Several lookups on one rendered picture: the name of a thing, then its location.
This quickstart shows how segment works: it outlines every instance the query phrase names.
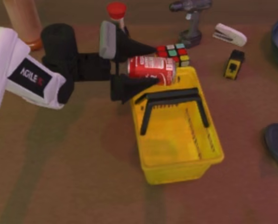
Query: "orange cylinder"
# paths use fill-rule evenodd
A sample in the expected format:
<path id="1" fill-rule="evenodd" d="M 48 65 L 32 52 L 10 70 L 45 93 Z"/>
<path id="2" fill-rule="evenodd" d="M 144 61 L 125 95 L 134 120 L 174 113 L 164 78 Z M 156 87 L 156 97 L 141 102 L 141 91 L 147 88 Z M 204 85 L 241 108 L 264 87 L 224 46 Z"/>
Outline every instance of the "orange cylinder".
<path id="1" fill-rule="evenodd" d="M 42 48 L 42 25 L 34 0 L 3 0 L 13 29 L 31 50 Z"/>

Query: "soda can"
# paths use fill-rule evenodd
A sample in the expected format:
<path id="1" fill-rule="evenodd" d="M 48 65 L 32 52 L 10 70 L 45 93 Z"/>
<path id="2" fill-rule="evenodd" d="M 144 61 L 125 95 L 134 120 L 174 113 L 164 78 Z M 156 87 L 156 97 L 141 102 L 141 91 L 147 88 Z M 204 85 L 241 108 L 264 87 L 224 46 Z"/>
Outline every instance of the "soda can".
<path id="1" fill-rule="evenodd" d="M 128 59 L 128 76 L 133 78 L 158 78 L 159 85 L 171 85 L 176 74 L 172 58 L 135 56 Z"/>

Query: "red bottle cap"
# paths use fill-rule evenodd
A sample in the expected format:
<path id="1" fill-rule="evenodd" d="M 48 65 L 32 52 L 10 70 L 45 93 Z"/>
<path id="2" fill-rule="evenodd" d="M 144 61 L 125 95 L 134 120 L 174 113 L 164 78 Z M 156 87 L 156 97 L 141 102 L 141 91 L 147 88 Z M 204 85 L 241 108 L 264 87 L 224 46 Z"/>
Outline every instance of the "red bottle cap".
<path id="1" fill-rule="evenodd" d="M 112 19 L 119 20 L 125 16 L 126 5 L 121 2 L 112 2 L 107 5 L 107 11 Z"/>

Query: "yellow container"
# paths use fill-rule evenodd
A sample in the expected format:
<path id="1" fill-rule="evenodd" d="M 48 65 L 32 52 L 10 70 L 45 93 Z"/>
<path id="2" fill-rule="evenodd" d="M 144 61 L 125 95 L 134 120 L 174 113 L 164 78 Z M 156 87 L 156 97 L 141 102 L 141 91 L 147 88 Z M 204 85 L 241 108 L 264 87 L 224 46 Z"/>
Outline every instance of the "yellow container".
<path id="1" fill-rule="evenodd" d="M 155 85 L 131 100 L 141 167 L 149 184 L 164 184 L 200 178 L 224 159 L 222 147 L 193 67 L 177 68 L 175 83 Z M 147 98 L 145 93 L 197 88 L 208 120 L 205 127 L 195 101 L 153 106 L 145 134 L 141 126 Z"/>

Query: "bottle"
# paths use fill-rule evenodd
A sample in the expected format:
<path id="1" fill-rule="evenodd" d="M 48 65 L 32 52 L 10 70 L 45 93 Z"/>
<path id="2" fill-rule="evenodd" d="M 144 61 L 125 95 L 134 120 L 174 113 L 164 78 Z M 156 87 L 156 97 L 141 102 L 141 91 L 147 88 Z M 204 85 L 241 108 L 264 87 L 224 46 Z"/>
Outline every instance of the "bottle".
<path id="1" fill-rule="evenodd" d="M 107 5 L 107 11 L 112 22 L 122 29 L 128 37 L 130 37 L 124 20 L 126 5 L 121 2 L 112 2 Z"/>
<path id="2" fill-rule="evenodd" d="M 34 0 L 3 0 L 13 29 L 32 51 L 42 48 L 42 25 Z"/>

